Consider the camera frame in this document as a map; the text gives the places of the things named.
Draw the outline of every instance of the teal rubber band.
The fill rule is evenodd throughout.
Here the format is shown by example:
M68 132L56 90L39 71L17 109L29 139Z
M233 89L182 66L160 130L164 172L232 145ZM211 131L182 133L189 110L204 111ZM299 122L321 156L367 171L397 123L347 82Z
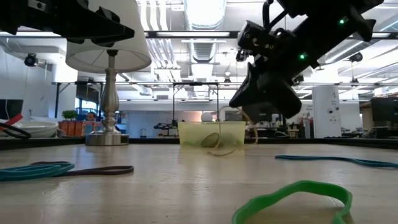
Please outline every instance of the teal rubber band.
M75 165L71 163L11 167L0 169L0 181L33 180L54 177L64 174L73 168L75 168Z
M351 204L353 202L353 195L351 192L338 185L311 180L301 180L283 187L272 194L262 195L251 199L247 204L243 205L243 207L234 213L232 224L244 224L244 222L252 215L297 192L308 192L329 196L343 202L345 207L341 211L336 212L332 224L346 224L343 217L347 215L351 209Z
M398 164L393 162L383 161L371 161L367 159L353 159L346 157L336 156L291 156L291 155L276 155L275 159L287 159L295 161L315 161L315 160L335 160L335 161L347 161L368 167L383 167L383 168L398 168Z

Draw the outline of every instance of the rubber band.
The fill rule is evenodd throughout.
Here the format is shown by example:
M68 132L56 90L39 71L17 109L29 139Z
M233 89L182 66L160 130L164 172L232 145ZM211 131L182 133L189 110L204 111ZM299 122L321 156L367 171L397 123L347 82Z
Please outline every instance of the rubber band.
M70 162L35 162L28 166L0 169L0 181L33 180L46 177L69 177L76 175L121 175L134 172L134 166L109 166L73 170Z
M252 215L297 192L308 192L333 197L339 200L345 205L345 207L341 211L336 212L332 223L346 224L343 217L349 214L349 210L351 209L351 204L353 202L352 193L338 185L311 180L301 180L285 186L272 194L262 195L251 199L247 204L243 205L243 207L239 208L234 213L232 224L244 224Z
M367 167L382 167L382 168L398 168L398 164L393 162L383 161L371 161L367 159L353 159L347 157L335 157L335 156L290 156L290 155L277 155L275 159L287 159L297 161L315 161L315 160L334 160L334 161L346 161L352 162L358 165Z

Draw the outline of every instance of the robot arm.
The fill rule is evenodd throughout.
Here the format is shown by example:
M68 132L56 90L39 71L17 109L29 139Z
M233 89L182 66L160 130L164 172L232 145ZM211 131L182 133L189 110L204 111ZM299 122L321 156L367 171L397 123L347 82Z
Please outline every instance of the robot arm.
M317 60L333 47L354 34L370 41L376 21L364 19L362 13L383 3L383 0L278 0L284 11L269 22L269 5L263 7L263 26L246 21L238 37L237 60L253 55L248 75L229 105L233 108L251 105L255 110L261 102L271 102L286 118L296 115L301 101L291 88L300 72L319 66ZM283 17L307 15L293 31L272 27Z
M3 0L0 29L16 35L20 26L26 26L76 44L91 39L103 46L134 37L134 30L120 24L118 15L102 7L93 12L88 5L89 0Z

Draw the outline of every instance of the white bowl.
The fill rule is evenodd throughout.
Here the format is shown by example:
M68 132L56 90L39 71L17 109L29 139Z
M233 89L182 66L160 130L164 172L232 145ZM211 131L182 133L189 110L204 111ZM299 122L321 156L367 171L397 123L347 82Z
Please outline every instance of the white bowl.
M57 133L58 124L41 121L20 121L13 125L23 131L32 135L32 138L51 138ZM7 136L6 133L0 132L0 136Z

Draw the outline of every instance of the ceiling light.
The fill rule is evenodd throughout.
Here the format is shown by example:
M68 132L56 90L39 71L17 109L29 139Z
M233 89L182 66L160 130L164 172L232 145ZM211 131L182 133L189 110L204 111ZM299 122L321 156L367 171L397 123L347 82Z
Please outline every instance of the ceiling light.
M172 82L130 82L130 85L173 85Z
M181 71L180 68L155 68L155 71Z
M380 6L376 6L375 9L398 9L398 6L388 5L388 4L393 4L393 3L384 3L381 4Z
M217 31L186 31L186 32L158 32L158 37L229 37L229 32Z
M307 93L306 95L300 96L300 99L304 99L304 98L306 98L307 96L310 96L310 95L312 95L312 93Z
M17 32L16 35L9 34L7 32L0 32L0 37L61 37L53 32L35 32L35 31L23 31Z
M128 82L116 82L116 85L130 85Z
M390 35L391 35L391 33L373 33L372 37L373 38L386 38Z
M226 40L181 40L183 44L226 44Z

